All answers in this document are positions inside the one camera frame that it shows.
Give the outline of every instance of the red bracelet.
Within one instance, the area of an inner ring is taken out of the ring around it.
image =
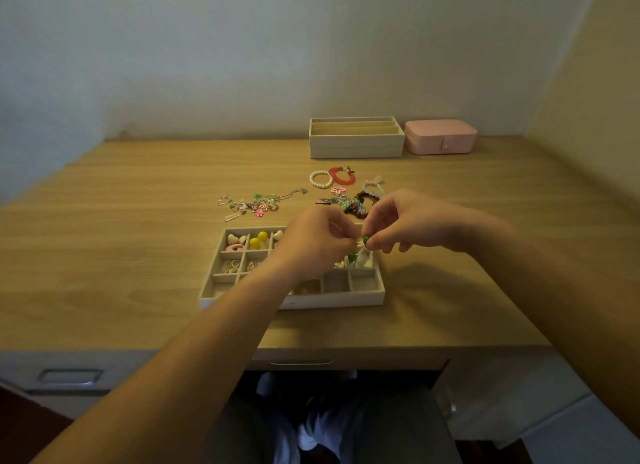
[[[346,181],[343,179],[340,179],[337,176],[337,172],[341,170],[344,171],[344,169],[341,167],[332,167],[329,169],[329,175],[332,177],[332,179],[335,182],[337,182],[338,184],[342,184],[343,186],[350,186],[356,182],[356,176],[353,175],[355,173],[355,170],[351,170],[351,168],[347,166],[347,170],[345,172],[349,175],[349,179]]]

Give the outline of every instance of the drawer handle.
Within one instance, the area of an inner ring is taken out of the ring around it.
[[[86,388],[95,385],[103,370],[43,370],[38,375],[38,383],[56,388]]]
[[[320,362],[320,363],[274,363],[274,362],[269,362],[270,365],[273,366],[326,366],[326,365],[330,365],[333,363],[333,360],[331,361],[324,361],[324,362]]]

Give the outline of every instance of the person's right hand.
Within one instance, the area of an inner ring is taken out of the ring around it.
[[[405,252],[413,245],[444,246],[466,251],[468,232],[474,225],[493,218],[408,189],[388,194],[373,205],[362,225],[369,250],[390,253],[394,244]]]

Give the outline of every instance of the person's left hand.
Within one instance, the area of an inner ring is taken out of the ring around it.
[[[357,238],[356,225],[340,208],[316,204],[291,220],[269,259],[280,262],[296,284],[320,277],[354,253]]]

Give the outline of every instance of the dark wooden floor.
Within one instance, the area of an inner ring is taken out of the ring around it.
[[[71,420],[0,388],[0,464],[27,464]],[[457,441],[465,464],[532,464],[522,441],[498,451],[485,441]],[[334,464],[331,451],[318,446],[304,452],[302,464]]]

